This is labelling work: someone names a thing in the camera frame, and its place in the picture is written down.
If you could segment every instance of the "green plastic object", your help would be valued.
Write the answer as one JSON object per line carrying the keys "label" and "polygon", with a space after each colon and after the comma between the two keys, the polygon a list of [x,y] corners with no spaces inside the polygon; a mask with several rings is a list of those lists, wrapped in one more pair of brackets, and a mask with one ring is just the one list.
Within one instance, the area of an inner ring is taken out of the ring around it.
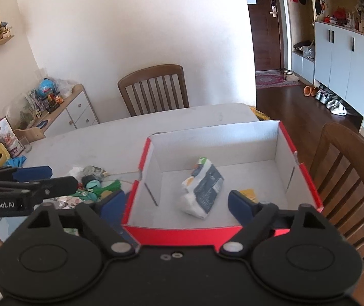
{"label": "green plastic object", "polygon": [[115,180],[113,183],[106,186],[105,188],[94,188],[90,191],[92,191],[97,197],[100,198],[101,194],[104,191],[116,191],[116,190],[121,190],[121,182],[119,180]]}

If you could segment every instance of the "cardboard box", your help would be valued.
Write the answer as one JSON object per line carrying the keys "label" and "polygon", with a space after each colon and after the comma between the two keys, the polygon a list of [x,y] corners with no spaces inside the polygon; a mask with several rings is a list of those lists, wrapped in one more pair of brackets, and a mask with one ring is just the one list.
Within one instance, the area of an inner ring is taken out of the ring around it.
{"label": "cardboard box", "polygon": [[[199,157],[207,157],[224,184],[205,220],[182,212],[181,183]],[[142,153],[122,219],[143,245],[215,245],[219,248],[241,226],[227,206],[231,190],[252,188],[259,201],[280,209],[322,202],[282,122],[260,121],[174,131],[150,136]]]}

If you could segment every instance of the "table top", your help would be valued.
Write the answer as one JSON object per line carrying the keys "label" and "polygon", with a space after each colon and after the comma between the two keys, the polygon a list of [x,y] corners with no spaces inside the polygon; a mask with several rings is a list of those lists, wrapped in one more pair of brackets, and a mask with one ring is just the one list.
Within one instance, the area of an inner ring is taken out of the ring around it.
{"label": "table top", "polygon": [[156,112],[78,129],[32,143],[24,167],[48,165],[53,177],[73,166],[94,165],[110,174],[138,171],[144,143],[158,132],[258,121],[245,104],[219,104]]}

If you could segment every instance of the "blue cloth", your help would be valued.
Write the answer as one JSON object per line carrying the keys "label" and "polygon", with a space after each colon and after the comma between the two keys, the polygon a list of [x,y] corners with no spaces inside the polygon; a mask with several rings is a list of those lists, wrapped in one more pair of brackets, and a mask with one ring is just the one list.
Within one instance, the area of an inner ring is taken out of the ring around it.
{"label": "blue cloth", "polygon": [[26,156],[22,155],[19,157],[14,157],[13,159],[8,159],[4,166],[10,166],[10,167],[22,167],[23,163],[26,161]]}

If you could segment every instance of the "brown wooden door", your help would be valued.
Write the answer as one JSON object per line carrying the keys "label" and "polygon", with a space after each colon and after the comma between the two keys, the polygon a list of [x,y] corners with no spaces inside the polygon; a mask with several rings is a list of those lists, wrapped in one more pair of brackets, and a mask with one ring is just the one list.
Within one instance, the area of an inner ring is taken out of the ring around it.
{"label": "brown wooden door", "polygon": [[257,4],[248,5],[256,71],[281,69],[280,15],[270,14],[271,1],[276,2],[279,12],[277,0],[257,0]]}

